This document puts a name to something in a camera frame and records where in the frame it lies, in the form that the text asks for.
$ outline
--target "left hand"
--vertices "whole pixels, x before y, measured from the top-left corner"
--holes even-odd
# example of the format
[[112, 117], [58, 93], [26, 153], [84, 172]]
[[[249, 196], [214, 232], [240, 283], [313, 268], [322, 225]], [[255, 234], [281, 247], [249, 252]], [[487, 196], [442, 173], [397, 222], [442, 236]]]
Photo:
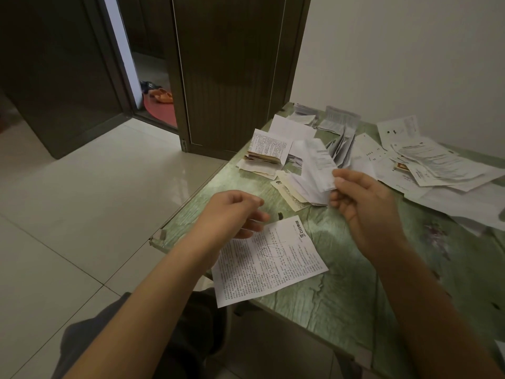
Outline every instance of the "left hand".
[[245, 239], [263, 230], [270, 215], [258, 210], [265, 201], [240, 190], [214, 194], [186, 239], [202, 251], [205, 269], [217, 261], [219, 251], [231, 239]]

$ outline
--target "white tile floor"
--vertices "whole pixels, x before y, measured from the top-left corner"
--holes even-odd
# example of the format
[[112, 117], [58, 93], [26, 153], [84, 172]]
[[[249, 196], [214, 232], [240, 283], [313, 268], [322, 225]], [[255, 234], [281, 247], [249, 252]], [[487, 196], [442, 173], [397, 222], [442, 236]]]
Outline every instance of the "white tile floor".
[[[222, 163], [134, 119], [57, 161], [24, 122], [0, 133], [0, 379], [49, 378], [65, 327], [138, 285], [164, 255], [149, 237]], [[233, 321], [211, 377], [340, 377], [297, 328]]]

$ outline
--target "table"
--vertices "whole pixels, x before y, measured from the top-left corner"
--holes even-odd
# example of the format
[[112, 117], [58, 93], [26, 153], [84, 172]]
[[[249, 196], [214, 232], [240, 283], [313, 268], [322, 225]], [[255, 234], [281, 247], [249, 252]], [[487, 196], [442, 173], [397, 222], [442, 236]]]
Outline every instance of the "table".
[[[278, 114], [287, 117], [293, 110], [288, 103]], [[270, 123], [263, 130], [268, 131]], [[361, 123], [357, 134], [363, 132], [380, 143], [375, 125]], [[321, 130], [316, 134], [324, 143], [337, 137]], [[377, 274], [356, 248], [344, 218], [332, 208], [310, 206], [293, 212], [270, 179], [235, 167], [248, 147], [249, 143], [167, 222], [164, 239], [153, 238], [151, 245], [167, 253], [218, 191], [238, 189], [262, 197], [262, 209], [271, 221], [278, 219], [278, 213], [284, 218], [297, 214], [329, 271], [252, 302], [380, 376], [417, 377]], [[464, 157], [505, 168], [502, 159], [449, 147]], [[297, 170], [292, 164], [285, 169]], [[498, 183], [505, 185], [505, 178]], [[476, 237], [445, 214], [394, 192], [407, 238], [483, 344], [500, 360], [493, 340], [505, 341], [504, 232], [487, 229]]]

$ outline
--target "door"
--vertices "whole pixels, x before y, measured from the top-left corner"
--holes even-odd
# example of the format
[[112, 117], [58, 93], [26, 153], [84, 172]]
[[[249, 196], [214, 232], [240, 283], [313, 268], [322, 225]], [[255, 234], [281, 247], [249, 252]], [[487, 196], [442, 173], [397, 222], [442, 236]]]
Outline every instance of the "door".
[[1, 0], [0, 10], [0, 85], [53, 157], [127, 119], [97, 0]]
[[309, 3], [165, 2], [163, 39], [183, 149], [230, 159], [282, 108]]

